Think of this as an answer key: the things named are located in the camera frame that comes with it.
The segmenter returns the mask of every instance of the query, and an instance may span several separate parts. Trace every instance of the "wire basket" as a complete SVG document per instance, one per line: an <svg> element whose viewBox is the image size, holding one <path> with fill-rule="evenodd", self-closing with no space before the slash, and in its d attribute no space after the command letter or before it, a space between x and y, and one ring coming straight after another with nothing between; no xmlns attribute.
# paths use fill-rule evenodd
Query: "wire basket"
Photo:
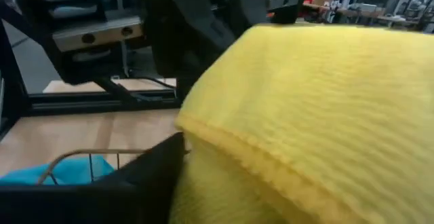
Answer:
<svg viewBox="0 0 434 224"><path fill-rule="evenodd" d="M94 164L92 162L92 159L95 155L103 155L104 159L107 159L108 157L115 156L115 169L118 170L119 167L127 163L128 161L132 160L137 155L140 155L144 152L148 151L148 149L78 149L74 151L70 151L68 153L64 153L61 156L57 157L55 160L53 160L47 170L39 177L37 184L42 185L43 182L47 179L47 177L50 177L55 185L59 185L56 177L54 176L53 170L54 168L66 158L75 157L78 155L87 155L89 157L89 174L90 174L90 181L94 182L97 176L94 175ZM126 156L123 158L126 158L127 160L124 160L124 162L121 162L121 155Z"/></svg>

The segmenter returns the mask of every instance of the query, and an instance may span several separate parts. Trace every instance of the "floor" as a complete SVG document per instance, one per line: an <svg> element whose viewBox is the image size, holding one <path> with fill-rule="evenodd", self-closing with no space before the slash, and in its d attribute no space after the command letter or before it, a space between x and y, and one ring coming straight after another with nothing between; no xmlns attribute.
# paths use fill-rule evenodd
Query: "floor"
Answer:
<svg viewBox="0 0 434 224"><path fill-rule="evenodd" d="M177 109L25 117L0 143L0 176L77 149L148 149L176 132ZM112 166L115 155L103 155ZM121 165L135 155L122 155Z"/></svg>
<svg viewBox="0 0 434 224"><path fill-rule="evenodd" d="M28 93L41 93L50 81L59 80L42 47L7 22L3 23Z"/></svg>

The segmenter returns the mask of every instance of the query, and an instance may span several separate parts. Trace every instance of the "wooden surface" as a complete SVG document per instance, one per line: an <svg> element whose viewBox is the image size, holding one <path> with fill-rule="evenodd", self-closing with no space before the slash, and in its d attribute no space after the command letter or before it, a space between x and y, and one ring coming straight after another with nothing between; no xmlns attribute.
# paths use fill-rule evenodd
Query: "wooden surface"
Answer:
<svg viewBox="0 0 434 224"><path fill-rule="evenodd" d="M395 22L395 23L402 23L402 24L418 24L417 21L397 20L395 18L387 17L387 16L379 16L379 17L377 17L377 19L379 19L379 20L386 20L386 21Z"/></svg>
<svg viewBox="0 0 434 224"><path fill-rule="evenodd" d="M176 86L176 79L158 79L161 82ZM162 90L167 89L163 85L145 79L114 79L115 83L121 84L123 87L130 91L137 90ZM51 81L44 89L43 93L56 93L56 92L101 92L104 91L100 86L93 82L85 83L78 86L72 86L64 83L63 81Z"/></svg>
<svg viewBox="0 0 434 224"><path fill-rule="evenodd" d="M312 4L312 3L303 3L303 6L309 7L309 8L314 9L314 10L324 10L324 11L331 10L330 7L316 5L316 4ZM363 17L368 17L368 18L377 18L378 15L380 14L380 12L378 12L378 11L358 12L355 10L342 10L342 9L337 9L336 11L338 13L344 14L345 16L363 16Z"/></svg>
<svg viewBox="0 0 434 224"><path fill-rule="evenodd" d="M123 80L128 88L161 89L151 83ZM99 90L88 83L71 88L51 82L46 92ZM24 117L0 141L0 176L20 168L49 163L75 149L148 149L176 132L177 109L87 115ZM124 164L134 155L121 157ZM106 160L115 165L115 155Z"/></svg>

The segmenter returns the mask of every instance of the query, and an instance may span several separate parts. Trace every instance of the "black cable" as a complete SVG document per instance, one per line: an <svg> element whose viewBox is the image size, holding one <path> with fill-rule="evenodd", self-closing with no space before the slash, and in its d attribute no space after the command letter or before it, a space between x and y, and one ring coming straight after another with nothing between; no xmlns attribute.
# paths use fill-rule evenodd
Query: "black cable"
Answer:
<svg viewBox="0 0 434 224"><path fill-rule="evenodd" d="M167 88L170 88L170 89L173 89L173 90L176 89L175 86L169 85L169 84L167 84L167 83L164 83L164 82L159 81L158 79L155 79L155 78L152 78L152 77L146 77L146 76L145 76L145 77L140 77L140 78L138 78L138 79L145 79L145 80L153 81L153 82L158 83L158 84L160 84L160 85L162 85L162 86L165 86L165 87L167 87Z"/></svg>
<svg viewBox="0 0 434 224"><path fill-rule="evenodd" d="M25 38L21 39L20 41L17 41L14 44L11 44L11 48L14 48L14 47L20 45L21 43L27 41L28 39L29 39L29 37L25 37Z"/></svg>

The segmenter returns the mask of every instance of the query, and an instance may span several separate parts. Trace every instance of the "blue fabric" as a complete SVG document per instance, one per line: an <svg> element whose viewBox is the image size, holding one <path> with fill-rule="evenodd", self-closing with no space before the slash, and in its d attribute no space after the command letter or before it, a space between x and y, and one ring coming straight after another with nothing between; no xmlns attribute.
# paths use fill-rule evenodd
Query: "blue fabric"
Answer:
<svg viewBox="0 0 434 224"><path fill-rule="evenodd" d="M39 177L47 170L48 164L32 168L15 170L0 177L0 185L29 184L35 185ZM92 156L94 180L114 171L101 155ZM89 157L77 157L62 160L53 169L53 175L59 185L81 185L91 182ZM44 185L54 185L51 177L47 177Z"/></svg>

